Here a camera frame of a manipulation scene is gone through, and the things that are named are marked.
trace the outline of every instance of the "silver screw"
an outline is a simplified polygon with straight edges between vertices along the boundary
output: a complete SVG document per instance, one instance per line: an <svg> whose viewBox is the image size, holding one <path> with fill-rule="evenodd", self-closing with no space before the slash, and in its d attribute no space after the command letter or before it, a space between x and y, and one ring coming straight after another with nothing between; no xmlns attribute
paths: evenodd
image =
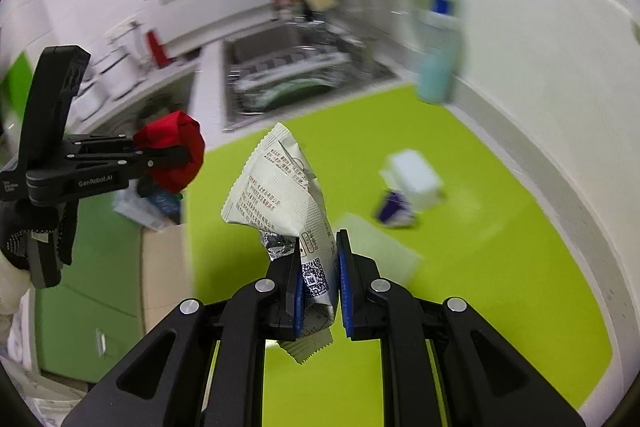
<svg viewBox="0 0 640 427"><path fill-rule="evenodd" d="M386 279L375 279L371 281L371 289L377 293L388 292L391 289L391 283Z"/></svg>
<svg viewBox="0 0 640 427"><path fill-rule="evenodd" d="M276 283L274 283L271 279L260 279L257 283L255 283L255 289L260 293L267 293L273 290L276 287Z"/></svg>
<svg viewBox="0 0 640 427"><path fill-rule="evenodd" d="M191 315L192 313L195 313L196 311L198 311L199 307L200 307L200 304L198 301L189 299L188 301L182 301L182 303L180 304L180 311L184 315Z"/></svg>
<svg viewBox="0 0 640 427"><path fill-rule="evenodd" d="M466 301L460 297L453 297L447 301L447 308L452 312L463 312L466 310Z"/></svg>

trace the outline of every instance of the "plastic bottle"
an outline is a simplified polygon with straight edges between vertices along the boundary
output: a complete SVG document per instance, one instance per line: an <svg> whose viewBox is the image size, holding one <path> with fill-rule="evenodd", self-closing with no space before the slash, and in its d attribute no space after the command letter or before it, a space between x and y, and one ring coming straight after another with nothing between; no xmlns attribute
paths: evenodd
<svg viewBox="0 0 640 427"><path fill-rule="evenodd" d="M417 65L417 95L423 102L447 102L460 48L460 24L450 0L417 3L416 29L423 51Z"/></svg>

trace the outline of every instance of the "stainless steel sink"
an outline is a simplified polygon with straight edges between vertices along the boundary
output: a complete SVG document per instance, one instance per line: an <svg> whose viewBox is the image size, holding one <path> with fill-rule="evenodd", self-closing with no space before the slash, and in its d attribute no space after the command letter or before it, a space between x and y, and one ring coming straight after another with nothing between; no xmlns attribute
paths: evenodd
<svg viewBox="0 0 640 427"><path fill-rule="evenodd" d="M322 23L274 22L225 41L225 131L310 104L393 73L373 62L369 47Z"/></svg>

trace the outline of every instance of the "beige floor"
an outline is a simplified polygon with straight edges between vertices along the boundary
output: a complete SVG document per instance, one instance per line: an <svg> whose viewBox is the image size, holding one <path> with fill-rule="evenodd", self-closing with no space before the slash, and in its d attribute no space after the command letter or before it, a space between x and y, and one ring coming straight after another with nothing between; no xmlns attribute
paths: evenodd
<svg viewBox="0 0 640 427"><path fill-rule="evenodd" d="M146 331L152 330L181 301L193 296L185 256L184 225L142 235L142 302Z"/></svg>

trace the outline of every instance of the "green cabinet door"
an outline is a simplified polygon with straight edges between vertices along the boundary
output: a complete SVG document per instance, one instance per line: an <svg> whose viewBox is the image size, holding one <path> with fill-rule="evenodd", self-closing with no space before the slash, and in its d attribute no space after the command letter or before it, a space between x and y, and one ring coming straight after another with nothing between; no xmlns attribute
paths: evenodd
<svg viewBox="0 0 640 427"><path fill-rule="evenodd" d="M62 283L118 311L142 317L141 227L112 210L113 194L80 201L73 263Z"/></svg>
<svg viewBox="0 0 640 427"><path fill-rule="evenodd" d="M59 285L36 291L41 369L98 382L142 338L141 321Z"/></svg>

